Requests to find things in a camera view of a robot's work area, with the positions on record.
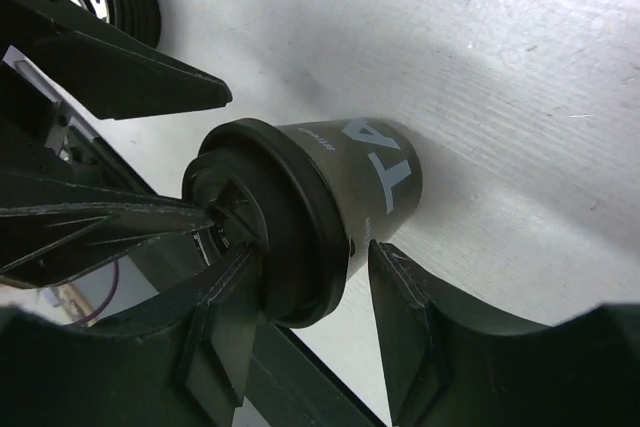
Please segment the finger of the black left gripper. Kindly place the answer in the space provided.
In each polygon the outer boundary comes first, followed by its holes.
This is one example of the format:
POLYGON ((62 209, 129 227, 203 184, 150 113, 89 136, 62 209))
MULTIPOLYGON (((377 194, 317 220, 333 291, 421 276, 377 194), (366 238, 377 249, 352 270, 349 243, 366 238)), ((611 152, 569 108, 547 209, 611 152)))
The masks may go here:
POLYGON ((227 84, 167 56, 69 0, 1 0, 1 39, 99 119, 222 108, 227 84))
POLYGON ((213 225, 177 199, 1 173, 1 282, 64 284, 138 247, 213 225))

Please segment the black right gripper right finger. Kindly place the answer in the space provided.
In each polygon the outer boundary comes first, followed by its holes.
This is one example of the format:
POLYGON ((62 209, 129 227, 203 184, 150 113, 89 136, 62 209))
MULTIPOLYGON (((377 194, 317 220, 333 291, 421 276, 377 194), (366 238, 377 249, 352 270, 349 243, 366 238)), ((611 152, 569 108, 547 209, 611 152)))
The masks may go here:
POLYGON ((635 426, 639 308, 555 326, 491 306, 389 243, 368 272, 396 426, 635 426))

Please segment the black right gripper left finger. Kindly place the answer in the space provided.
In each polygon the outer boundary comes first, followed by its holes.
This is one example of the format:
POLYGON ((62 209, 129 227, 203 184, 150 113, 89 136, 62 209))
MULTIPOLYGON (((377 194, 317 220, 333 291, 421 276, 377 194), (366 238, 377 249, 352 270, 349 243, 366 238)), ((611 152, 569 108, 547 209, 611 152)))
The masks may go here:
POLYGON ((235 249, 88 328, 1 311, 5 426, 228 426, 244 400, 261 259, 235 249))

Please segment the black plastic cup lid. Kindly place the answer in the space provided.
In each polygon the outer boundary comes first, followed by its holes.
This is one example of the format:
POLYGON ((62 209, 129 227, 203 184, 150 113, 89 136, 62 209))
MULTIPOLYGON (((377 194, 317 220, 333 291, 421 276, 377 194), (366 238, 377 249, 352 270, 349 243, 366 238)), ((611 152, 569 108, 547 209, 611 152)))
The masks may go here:
POLYGON ((259 247, 268 320, 303 328, 335 310, 349 237, 325 176, 280 128, 251 118, 214 128, 185 171, 182 196, 210 215, 216 254, 259 247))

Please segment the dark paper coffee cup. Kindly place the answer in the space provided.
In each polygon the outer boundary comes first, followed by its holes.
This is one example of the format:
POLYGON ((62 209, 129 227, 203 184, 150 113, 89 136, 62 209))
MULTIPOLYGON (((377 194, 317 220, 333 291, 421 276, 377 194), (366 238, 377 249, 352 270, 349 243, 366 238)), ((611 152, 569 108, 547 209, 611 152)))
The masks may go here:
POLYGON ((355 118, 279 128, 314 162, 340 209, 351 241, 348 277, 367 261, 369 242, 388 241, 414 214, 423 175, 398 123, 355 118))

